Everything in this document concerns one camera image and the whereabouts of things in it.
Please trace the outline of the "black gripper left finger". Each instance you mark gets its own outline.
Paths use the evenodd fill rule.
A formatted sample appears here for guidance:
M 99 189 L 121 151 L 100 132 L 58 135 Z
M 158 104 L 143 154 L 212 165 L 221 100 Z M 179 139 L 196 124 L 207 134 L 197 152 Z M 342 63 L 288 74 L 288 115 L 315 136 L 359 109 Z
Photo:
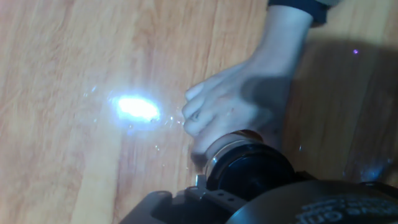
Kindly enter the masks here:
M 144 197 L 120 224 L 226 223 L 247 201 L 224 190 L 206 189 L 204 175 L 196 184 L 172 195 L 155 191 Z

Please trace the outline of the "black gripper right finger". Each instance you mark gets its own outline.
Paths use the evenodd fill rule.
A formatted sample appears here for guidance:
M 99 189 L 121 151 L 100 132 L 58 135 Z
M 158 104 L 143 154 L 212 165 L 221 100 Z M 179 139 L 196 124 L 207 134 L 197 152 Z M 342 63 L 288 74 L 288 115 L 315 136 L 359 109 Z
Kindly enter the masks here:
M 382 182 L 362 182 L 361 185 L 377 190 L 378 192 L 386 194 L 394 199 L 398 199 L 398 189 L 391 185 L 387 185 Z

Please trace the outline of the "person's right hand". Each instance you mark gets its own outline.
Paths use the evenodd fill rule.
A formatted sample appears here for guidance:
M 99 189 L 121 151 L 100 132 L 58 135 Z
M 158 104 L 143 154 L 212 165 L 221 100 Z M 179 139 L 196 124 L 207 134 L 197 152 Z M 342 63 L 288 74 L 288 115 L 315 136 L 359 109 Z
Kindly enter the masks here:
M 217 139 L 235 131 L 258 133 L 274 149 L 282 129 L 299 49 L 257 49 L 247 61 L 189 88 L 182 114 L 184 130 L 199 157 Z

